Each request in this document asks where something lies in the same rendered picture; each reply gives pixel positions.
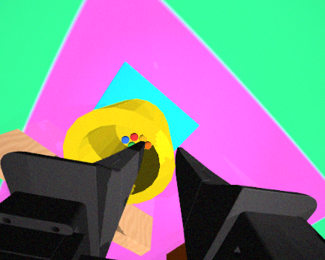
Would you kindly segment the yellow marble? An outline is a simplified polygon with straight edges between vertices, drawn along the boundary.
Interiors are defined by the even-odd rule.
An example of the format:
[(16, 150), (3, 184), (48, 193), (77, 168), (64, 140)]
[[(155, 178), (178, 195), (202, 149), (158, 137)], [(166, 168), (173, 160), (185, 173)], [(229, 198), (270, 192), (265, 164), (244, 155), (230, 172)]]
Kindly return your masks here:
[(144, 135), (141, 135), (140, 137), (139, 137), (139, 140), (140, 141), (147, 141), (147, 138), (144, 136)]

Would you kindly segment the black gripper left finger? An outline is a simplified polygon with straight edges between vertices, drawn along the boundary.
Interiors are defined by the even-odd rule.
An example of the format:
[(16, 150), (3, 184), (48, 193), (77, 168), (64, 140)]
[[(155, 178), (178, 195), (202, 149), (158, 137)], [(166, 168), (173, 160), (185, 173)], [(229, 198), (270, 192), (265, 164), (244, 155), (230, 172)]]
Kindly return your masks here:
[(18, 191), (83, 202), (91, 256), (106, 258), (140, 170), (145, 143), (139, 141), (97, 162), (9, 152), (0, 166), (10, 195)]

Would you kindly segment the orange marble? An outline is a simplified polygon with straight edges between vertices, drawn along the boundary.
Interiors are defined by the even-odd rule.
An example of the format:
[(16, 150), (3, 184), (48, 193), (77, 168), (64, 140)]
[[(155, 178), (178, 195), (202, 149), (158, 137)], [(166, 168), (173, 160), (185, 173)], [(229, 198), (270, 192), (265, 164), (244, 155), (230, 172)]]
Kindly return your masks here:
[(149, 141), (146, 141), (146, 143), (145, 143), (145, 149), (150, 149), (151, 148), (151, 146), (152, 146), (152, 144), (149, 142)]

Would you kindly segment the yellow cup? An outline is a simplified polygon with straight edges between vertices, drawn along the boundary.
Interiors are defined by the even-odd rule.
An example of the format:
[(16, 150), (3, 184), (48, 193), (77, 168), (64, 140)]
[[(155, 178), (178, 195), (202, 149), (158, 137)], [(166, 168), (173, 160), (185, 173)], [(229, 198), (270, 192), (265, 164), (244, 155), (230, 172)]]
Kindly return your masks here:
[[(175, 169), (173, 144), (162, 111), (149, 101), (134, 98), (94, 109), (77, 118), (63, 144), (65, 159), (97, 162), (125, 148), (132, 133), (144, 135), (152, 146), (145, 149), (127, 204), (153, 199), (170, 183)], [(123, 136), (129, 142), (123, 144)]]

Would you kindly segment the tan wooden flat bar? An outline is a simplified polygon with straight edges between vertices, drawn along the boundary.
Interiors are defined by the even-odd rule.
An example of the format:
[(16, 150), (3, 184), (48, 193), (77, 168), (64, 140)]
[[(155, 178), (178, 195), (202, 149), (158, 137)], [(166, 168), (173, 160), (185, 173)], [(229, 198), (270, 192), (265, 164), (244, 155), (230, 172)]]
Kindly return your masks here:
[[(0, 135), (0, 161), (9, 152), (57, 156), (18, 128)], [(133, 204), (126, 204), (112, 242), (142, 256), (149, 252), (153, 217)]]

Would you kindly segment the blue marble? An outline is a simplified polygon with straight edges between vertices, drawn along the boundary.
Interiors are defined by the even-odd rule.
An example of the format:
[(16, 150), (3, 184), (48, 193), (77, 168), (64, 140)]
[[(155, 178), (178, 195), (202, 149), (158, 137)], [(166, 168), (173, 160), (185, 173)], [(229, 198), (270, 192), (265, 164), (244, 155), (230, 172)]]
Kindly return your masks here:
[(122, 139), (121, 139), (121, 142), (123, 144), (127, 144), (129, 142), (129, 137), (128, 136), (123, 136)]

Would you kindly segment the red marble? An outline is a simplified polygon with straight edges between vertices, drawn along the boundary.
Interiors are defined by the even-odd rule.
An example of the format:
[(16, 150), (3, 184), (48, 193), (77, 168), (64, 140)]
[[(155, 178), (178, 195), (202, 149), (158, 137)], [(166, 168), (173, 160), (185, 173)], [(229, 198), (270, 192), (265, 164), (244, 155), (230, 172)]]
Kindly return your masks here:
[(130, 139), (132, 141), (136, 141), (138, 139), (138, 134), (137, 133), (132, 133), (131, 136), (130, 136)]

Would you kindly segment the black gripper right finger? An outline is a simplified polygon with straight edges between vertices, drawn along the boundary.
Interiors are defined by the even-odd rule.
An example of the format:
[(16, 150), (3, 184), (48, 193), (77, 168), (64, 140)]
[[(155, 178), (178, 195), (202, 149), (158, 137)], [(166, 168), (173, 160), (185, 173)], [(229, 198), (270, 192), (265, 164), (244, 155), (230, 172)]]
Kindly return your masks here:
[(307, 221), (317, 209), (316, 199), (305, 193), (230, 185), (182, 147), (175, 172), (188, 260), (212, 260), (242, 212)]

